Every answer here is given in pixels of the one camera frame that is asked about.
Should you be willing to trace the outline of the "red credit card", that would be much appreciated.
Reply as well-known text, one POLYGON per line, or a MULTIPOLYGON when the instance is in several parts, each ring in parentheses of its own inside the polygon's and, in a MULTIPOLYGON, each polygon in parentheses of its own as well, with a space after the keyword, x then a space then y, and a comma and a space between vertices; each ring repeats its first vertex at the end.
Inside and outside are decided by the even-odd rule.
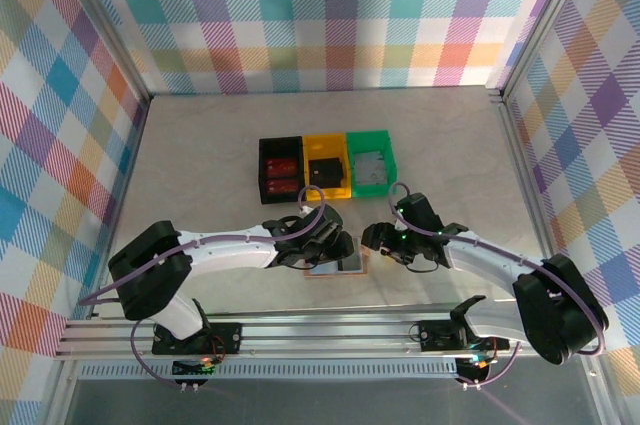
POLYGON ((298 171, 299 166, 296 158, 269 158, 265 163, 268 180, 295 177, 298 171))
POLYGON ((298 193, 299 181, 296 178, 278 178, 266 182, 266 195, 269 197, 298 193))

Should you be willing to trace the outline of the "black credit card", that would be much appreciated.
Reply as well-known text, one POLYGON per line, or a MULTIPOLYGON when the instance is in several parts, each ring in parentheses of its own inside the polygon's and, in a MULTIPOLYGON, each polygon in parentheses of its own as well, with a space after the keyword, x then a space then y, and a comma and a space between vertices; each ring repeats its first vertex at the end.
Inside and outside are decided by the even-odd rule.
POLYGON ((310 184, 321 189, 339 188, 344 179, 342 162, 337 157, 309 161, 310 184))

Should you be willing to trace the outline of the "grey patterned credit card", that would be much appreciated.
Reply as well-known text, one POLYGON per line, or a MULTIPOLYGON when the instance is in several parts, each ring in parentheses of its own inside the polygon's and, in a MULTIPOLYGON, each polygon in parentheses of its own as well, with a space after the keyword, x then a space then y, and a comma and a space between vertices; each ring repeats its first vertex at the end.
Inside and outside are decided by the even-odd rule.
POLYGON ((380 151, 355 154, 354 172, 358 186, 384 185, 388 179, 385 160, 380 151))

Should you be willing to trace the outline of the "yellow plastic bin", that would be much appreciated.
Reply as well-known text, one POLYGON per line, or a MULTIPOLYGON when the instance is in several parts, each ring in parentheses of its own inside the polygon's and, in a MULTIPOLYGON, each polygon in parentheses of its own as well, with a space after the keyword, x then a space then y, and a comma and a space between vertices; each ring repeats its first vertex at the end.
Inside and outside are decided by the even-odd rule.
POLYGON ((322 189, 322 191, 328 200, 350 199, 352 197, 352 173, 345 133, 305 135, 303 137, 303 156, 306 185, 311 185, 309 180, 310 160, 339 158, 344 170, 341 187, 322 189))

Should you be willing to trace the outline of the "black plastic bin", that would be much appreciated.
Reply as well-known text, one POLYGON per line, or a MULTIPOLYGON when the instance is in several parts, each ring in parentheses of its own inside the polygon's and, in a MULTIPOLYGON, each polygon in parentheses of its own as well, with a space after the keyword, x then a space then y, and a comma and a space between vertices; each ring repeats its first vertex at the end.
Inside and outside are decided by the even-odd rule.
POLYGON ((304 178, 304 156, 303 141, 301 136, 262 138, 259 140, 259 175, 258 185, 260 200, 263 205, 296 202, 298 195, 280 195, 269 197, 266 195, 266 182, 268 181, 265 172, 265 163, 269 158, 296 158, 298 160, 299 171, 295 177, 299 181, 299 193, 305 186, 304 178))

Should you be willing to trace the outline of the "green plastic bin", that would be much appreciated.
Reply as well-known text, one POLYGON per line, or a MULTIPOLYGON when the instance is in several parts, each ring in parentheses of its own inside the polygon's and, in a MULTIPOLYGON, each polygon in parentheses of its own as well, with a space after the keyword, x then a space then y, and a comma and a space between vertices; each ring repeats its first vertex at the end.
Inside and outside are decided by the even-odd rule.
POLYGON ((385 196, 390 186, 397 180, 398 174, 389 132, 387 130, 348 132, 346 138, 352 173, 352 196, 355 198, 385 196), (354 155, 371 151, 380 151, 383 154, 388 174, 387 182, 384 185, 358 186, 355 181, 354 155))

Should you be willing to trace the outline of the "right controller board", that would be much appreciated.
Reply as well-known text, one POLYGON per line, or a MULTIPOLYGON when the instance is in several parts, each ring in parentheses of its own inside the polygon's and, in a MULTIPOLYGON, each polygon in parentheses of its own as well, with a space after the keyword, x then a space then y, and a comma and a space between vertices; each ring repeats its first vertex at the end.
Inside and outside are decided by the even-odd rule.
POLYGON ((468 358, 456 358, 456 380, 460 383, 483 382, 489 378, 491 364, 495 360, 491 355, 473 355, 468 358))

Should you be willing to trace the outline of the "controller board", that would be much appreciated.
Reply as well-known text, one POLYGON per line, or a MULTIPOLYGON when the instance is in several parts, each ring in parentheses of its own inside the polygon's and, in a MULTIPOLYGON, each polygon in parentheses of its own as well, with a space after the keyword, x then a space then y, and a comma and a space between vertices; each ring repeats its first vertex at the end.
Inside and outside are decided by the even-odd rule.
POLYGON ((216 371, 216 366, 222 361, 215 357, 204 357, 199 359, 175 360, 172 362, 172 374, 176 376, 205 377, 212 376, 216 371))
POLYGON ((460 383, 483 382, 489 378, 491 364, 495 360, 491 355, 473 355, 468 358, 456 358, 456 380, 460 383))

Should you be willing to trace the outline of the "left controller board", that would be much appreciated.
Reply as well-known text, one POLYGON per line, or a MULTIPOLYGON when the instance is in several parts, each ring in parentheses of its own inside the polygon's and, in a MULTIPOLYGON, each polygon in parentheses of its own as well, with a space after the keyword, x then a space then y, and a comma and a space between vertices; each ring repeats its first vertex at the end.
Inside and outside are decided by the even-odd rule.
POLYGON ((215 357, 204 357, 199 359, 175 360, 172 362, 172 374, 176 376, 205 377, 212 376, 216 371, 216 366, 222 361, 215 357))

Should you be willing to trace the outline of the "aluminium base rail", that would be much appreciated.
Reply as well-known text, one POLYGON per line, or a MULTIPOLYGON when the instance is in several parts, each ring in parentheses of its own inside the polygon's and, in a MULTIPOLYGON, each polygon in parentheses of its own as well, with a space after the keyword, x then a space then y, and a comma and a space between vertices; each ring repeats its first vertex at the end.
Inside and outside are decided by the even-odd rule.
MULTIPOLYGON (((416 322, 449 320, 442 307, 391 307, 296 310, 265 313, 211 315, 211 323, 242 324, 238 354, 231 359, 394 359, 420 356, 468 358, 473 355, 505 356, 507 351, 427 351, 418 340, 416 322)), ((70 322, 55 354, 63 359, 125 359, 135 353, 158 359, 152 354, 154 324, 135 326, 125 319, 94 318, 70 322)), ((534 350, 521 343, 527 355, 534 350)))

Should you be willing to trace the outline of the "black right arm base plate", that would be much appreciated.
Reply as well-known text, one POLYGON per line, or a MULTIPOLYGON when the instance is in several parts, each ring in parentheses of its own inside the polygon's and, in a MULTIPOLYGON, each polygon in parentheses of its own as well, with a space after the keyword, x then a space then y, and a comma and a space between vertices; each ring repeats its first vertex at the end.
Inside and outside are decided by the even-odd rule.
POLYGON ((510 342, 498 337, 479 337, 468 325, 456 320, 421 320, 415 323, 423 352, 427 351, 507 351, 510 342))

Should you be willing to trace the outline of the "aluminium side rail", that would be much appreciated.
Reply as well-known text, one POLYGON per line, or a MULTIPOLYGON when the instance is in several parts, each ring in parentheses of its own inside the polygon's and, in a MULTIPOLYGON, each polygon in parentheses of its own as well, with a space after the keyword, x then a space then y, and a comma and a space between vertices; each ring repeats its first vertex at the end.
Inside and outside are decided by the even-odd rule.
POLYGON ((80 208, 74 203, 59 207, 58 222, 69 228, 63 235, 50 235, 47 250, 52 254, 42 257, 63 273, 58 282, 47 283, 47 289, 56 292, 49 306, 55 320, 51 333, 43 337, 50 354, 57 350, 69 320, 90 315, 92 308, 80 306, 78 301, 106 280, 106 263, 151 100, 151 97, 137 100, 132 116, 124 110, 118 112, 116 123, 107 128, 109 142, 105 150, 90 156, 89 164, 99 166, 94 177, 83 180, 79 188, 68 186, 69 199, 74 197, 74 191, 87 191, 87 204, 80 208))
MULTIPOLYGON (((519 139, 509 107, 500 92, 497 89, 489 89, 488 93, 491 103, 497 107, 507 148, 536 239, 543 256, 548 258, 556 251, 556 246, 545 222, 544 210, 537 195, 535 179, 527 165, 524 146, 519 139)), ((600 424, 623 425, 615 396, 612 396, 614 390, 608 380, 603 356, 581 356, 580 363, 586 375, 589 393, 598 412, 600 424)))

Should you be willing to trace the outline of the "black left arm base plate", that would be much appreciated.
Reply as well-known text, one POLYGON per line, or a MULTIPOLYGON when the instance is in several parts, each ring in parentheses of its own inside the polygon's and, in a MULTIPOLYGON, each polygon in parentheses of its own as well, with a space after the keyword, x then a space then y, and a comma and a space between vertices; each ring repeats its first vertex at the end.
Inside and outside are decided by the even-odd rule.
POLYGON ((179 340, 161 325, 154 326, 152 354, 165 355, 235 355, 242 340, 242 324, 211 323, 194 335, 179 340))

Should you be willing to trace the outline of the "aluminium corner post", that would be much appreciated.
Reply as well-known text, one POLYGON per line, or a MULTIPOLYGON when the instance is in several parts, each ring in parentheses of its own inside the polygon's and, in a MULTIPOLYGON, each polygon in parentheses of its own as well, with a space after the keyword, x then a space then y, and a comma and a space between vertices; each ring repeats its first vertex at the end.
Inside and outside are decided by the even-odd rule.
POLYGON ((486 88, 494 103, 508 103, 566 0, 523 0, 486 88))
POLYGON ((133 58, 125 47, 123 39, 120 37, 116 27, 107 13, 101 0, 80 0, 86 13, 95 26, 98 34, 104 40, 114 61, 121 68, 128 84, 135 91, 136 95, 146 104, 149 104, 152 94, 149 92, 141 74, 139 73, 133 58))

